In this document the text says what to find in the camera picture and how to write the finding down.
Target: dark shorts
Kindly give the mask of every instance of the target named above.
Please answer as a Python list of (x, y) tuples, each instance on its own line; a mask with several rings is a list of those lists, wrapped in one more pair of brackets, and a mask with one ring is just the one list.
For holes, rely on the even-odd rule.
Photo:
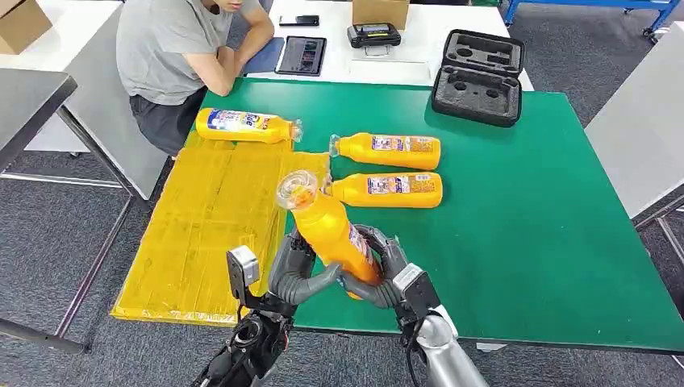
[(206, 87), (197, 90), (178, 106), (159, 105), (134, 95), (130, 99), (131, 111), (145, 138), (155, 147), (176, 156), (186, 143), (204, 94)]

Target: clear bottle cap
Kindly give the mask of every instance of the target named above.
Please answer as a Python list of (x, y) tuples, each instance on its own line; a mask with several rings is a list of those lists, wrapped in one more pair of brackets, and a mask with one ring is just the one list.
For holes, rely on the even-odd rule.
[(290, 135), (295, 143), (302, 141), (302, 136), (304, 135), (304, 126), (301, 119), (295, 119), (292, 122), (292, 127), (290, 128)]
[(282, 178), (276, 188), (276, 200), (287, 210), (302, 210), (314, 201), (317, 189), (316, 176), (300, 169)]
[(340, 137), (338, 135), (331, 135), (330, 136), (330, 148), (328, 151), (330, 152), (330, 157), (337, 157), (340, 155), (340, 149), (339, 147), (340, 143)]
[(332, 193), (331, 185), (332, 175), (330, 174), (330, 172), (328, 172), (323, 178), (323, 186), (321, 187), (321, 191), (323, 191), (323, 193), (326, 195), (330, 195)]

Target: plastic bottle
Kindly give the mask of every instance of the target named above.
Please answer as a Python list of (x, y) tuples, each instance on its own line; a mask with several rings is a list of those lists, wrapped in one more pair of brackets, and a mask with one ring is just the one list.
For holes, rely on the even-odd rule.
[(287, 121), (276, 115), (220, 110), (206, 107), (195, 119), (197, 133), (205, 139), (278, 141), (302, 139), (302, 120)]
[(440, 141), (434, 137), (369, 133), (330, 137), (330, 156), (342, 155), (361, 163), (432, 170), (440, 163), (440, 154)]
[(343, 270), (359, 280), (371, 285), (381, 282), (380, 267), (363, 236), (347, 219), (344, 205), (320, 192), (313, 173), (299, 170), (285, 176), (276, 198), (280, 206), (292, 211), (299, 233), (323, 264), (340, 262)]
[(432, 208), (442, 201), (437, 173), (356, 173), (325, 187), (325, 193), (350, 206)]

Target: gray carpet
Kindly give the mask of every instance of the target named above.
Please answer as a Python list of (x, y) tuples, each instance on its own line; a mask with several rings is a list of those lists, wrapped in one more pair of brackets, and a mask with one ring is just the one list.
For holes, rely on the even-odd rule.
[[(678, 11), (684, 19), (682, 8)], [(650, 49), (639, 37), (653, 12), (522, 5), (511, 34), (528, 44), (526, 67), (537, 89), (566, 92), (583, 123)], [(240, 22), (230, 45), (239, 42)], [(107, 178), (91, 156), (25, 152), (15, 170)], [(0, 316), (52, 331), (123, 204), (112, 189), (0, 181)], [(668, 218), (684, 239), (684, 217)], [(92, 343), (68, 356), (0, 335), (0, 385), (183, 386), (228, 329), (109, 317), (148, 215), (136, 207), (117, 238), (68, 337)], [(60, 233), (67, 230), (67, 235)], [(684, 269), (662, 232), (641, 234), (668, 290), (684, 304)], [(409, 386), (396, 338), (294, 333), (270, 386)], [(551, 347), (466, 351), (492, 386), (682, 386), (668, 356)], [(418, 366), (419, 376), (424, 370)]]

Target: gray t-shirt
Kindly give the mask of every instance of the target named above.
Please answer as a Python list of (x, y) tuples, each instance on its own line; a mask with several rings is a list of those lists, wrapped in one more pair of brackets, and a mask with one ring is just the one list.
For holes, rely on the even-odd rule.
[[(261, 6), (244, 0), (240, 12)], [(204, 86), (182, 54), (226, 45), (232, 13), (212, 14), (201, 0), (128, 0), (116, 34), (116, 64), (129, 95), (180, 105)]]

